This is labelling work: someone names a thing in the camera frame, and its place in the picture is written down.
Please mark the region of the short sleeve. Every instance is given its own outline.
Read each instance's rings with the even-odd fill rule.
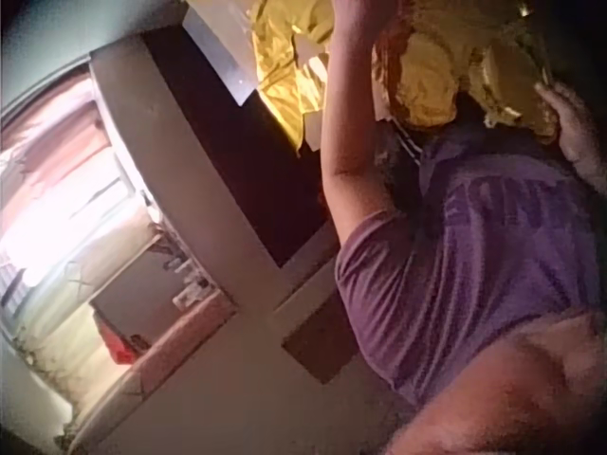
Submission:
[[[400,213],[380,212],[350,236],[337,260],[336,279],[360,350],[371,368],[412,403],[416,396],[403,367],[417,354],[408,349],[405,275],[412,253],[410,223]]]

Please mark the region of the wall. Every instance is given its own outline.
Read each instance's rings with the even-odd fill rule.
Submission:
[[[61,450],[53,438],[64,433],[71,406],[38,379],[0,337],[2,426],[46,454]]]
[[[147,187],[240,313],[95,453],[340,455],[385,441],[406,410],[359,357],[323,386],[281,347],[335,291],[333,263],[301,288],[307,247],[300,265],[276,265],[141,40],[96,52],[92,68]]]
[[[88,52],[181,21],[178,0],[36,0],[2,41],[2,107]]]

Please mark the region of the person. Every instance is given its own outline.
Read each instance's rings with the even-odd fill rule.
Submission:
[[[580,453],[607,384],[591,117],[537,87],[567,163],[524,130],[456,122],[424,152],[414,225],[374,167],[372,48],[394,7],[334,0],[321,155],[360,350],[420,410],[388,453]]]

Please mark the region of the curtain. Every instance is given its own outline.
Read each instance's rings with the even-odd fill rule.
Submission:
[[[156,240],[93,93],[88,72],[71,74],[4,129],[0,154],[2,329],[72,404],[66,444],[128,369],[90,301]]]

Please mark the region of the gold foil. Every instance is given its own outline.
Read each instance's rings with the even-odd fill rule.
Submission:
[[[294,38],[302,34],[326,48],[334,23],[331,0],[260,0],[251,10],[251,22],[258,91],[299,149],[304,141],[304,114],[320,111],[324,103],[319,62],[326,68],[326,55],[298,68]]]

